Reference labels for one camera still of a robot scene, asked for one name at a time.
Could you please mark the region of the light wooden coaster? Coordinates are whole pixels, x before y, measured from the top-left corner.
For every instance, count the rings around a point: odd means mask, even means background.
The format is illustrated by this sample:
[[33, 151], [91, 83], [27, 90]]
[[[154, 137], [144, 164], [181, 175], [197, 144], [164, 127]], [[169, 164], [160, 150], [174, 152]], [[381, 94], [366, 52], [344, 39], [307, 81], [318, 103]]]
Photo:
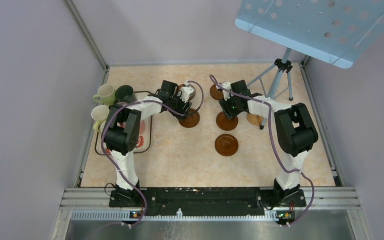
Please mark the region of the light wooden coaster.
[[248, 113], [246, 116], [247, 121], [253, 126], [260, 126], [263, 123], [264, 118], [259, 115]]

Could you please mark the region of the brown coaster four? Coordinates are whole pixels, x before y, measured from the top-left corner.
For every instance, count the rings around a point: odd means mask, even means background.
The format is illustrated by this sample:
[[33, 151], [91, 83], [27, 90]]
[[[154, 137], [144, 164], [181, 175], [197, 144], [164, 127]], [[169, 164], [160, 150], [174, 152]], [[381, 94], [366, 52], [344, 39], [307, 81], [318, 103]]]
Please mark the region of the brown coaster four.
[[224, 112], [220, 112], [216, 117], [217, 126], [223, 131], [233, 131], [239, 124], [237, 116], [229, 119]]

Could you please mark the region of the brown coaster three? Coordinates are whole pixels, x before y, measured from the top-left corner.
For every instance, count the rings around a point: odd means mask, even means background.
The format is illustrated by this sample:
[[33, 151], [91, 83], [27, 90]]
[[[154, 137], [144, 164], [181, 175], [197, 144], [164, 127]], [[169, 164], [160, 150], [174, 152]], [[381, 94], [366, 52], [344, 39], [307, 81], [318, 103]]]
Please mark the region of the brown coaster three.
[[188, 117], [181, 118], [178, 121], [182, 127], [187, 128], [187, 129], [191, 129], [191, 128], [196, 127], [200, 123], [200, 120], [201, 120], [200, 114], [195, 113], [195, 114], [190, 115]]

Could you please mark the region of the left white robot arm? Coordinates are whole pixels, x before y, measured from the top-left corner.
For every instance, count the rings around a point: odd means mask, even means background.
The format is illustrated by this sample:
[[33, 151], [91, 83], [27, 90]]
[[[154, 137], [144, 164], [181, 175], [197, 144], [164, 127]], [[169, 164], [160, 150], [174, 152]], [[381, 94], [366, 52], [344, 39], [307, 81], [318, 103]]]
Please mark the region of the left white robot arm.
[[134, 150], [140, 138], [141, 123], [154, 115], [170, 112], [179, 120], [192, 116], [191, 100], [196, 89], [190, 82], [183, 86], [163, 81], [156, 93], [141, 100], [122, 98], [109, 107], [109, 115], [102, 129], [101, 147], [107, 149], [107, 158], [115, 167], [116, 184], [111, 192], [110, 207], [137, 207], [146, 205], [136, 173]]

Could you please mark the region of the strawberry print tray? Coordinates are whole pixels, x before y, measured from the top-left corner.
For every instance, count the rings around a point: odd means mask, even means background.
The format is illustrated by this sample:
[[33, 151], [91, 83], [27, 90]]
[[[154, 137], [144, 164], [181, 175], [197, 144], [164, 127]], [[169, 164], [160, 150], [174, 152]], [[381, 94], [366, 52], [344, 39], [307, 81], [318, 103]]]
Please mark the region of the strawberry print tray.
[[[144, 97], [147, 97], [149, 94], [151, 94], [149, 91], [134, 91], [137, 100], [141, 100]], [[99, 127], [98, 131], [99, 133], [102, 133], [104, 130], [104, 123]], [[102, 149], [98, 144], [101, 144], [101, 137], [100, 134], [97, 134], [96, 141], [95, 141], [95, 152], [103, 156], [104, 153], [102, 152]], [[138, 142], [136, 145], [136, 148], [134, 150], [135, 153], [144, 153], [146, 152], [150, 146], [151, 146], [151, 140], [152, 140], [152, 118], [149, 117], [146, 120], [143, 120], [140, 124], [140, 129], [139, 129], [139, 137], [138, 137]]]

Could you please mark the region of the brown coaster one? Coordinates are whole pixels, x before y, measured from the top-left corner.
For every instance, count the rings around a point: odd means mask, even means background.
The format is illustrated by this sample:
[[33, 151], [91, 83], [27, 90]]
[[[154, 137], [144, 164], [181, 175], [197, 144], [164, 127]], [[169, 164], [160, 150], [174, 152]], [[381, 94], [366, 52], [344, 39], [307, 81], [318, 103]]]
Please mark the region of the brown coaster one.
[[179, 85], [178, 92], [181, 92], [182, 88], [184, 88], [184, 87], [188, 87], [188, 88], [192, 89], [192, 93], [189, 95], [189, 99], [193, 100], [196, 96], [196, 92], [197, 92], [196, 88], [191, 84], [189, 84], [189, 85], [181, 84], [181, 85]]

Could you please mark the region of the brown coaster two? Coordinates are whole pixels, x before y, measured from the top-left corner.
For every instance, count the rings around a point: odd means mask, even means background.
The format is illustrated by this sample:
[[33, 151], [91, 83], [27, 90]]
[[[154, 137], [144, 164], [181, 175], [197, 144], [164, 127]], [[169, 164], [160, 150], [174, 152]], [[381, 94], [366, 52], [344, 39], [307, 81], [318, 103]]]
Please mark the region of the brown coaster two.
[[221, 101], [224, 99], [224, 91], [213, 84], [210, 88], [210, 96], [216, 101]]

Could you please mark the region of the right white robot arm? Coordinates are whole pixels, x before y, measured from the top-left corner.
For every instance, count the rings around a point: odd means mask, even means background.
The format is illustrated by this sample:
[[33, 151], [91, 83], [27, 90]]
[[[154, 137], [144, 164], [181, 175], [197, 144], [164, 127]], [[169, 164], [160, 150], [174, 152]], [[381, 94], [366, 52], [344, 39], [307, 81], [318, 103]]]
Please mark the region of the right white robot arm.
[[271, 208], [287, 206], [300, 191], [304, 161], [319, 140], [307, 106], [284, 104], [260, 93], [252, 94], [243, 80], [222, 84], [215, 78], [211, 80], [223, 93], [219, 104], [228, 119], [246, 112], [267, 120], [270, 144], [281, 171], [265, 203]]

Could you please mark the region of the brown coaster five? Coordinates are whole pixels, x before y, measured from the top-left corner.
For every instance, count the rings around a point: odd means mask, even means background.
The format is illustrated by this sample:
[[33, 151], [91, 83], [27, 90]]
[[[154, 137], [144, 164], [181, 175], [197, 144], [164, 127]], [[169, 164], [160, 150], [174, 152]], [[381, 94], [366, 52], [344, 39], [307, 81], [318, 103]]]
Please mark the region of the brown coaster five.
[[231, 134], [222, 134], [215, 140], [214, 147], [219, 155], [231, 157], [237, 153], [239, 141]]

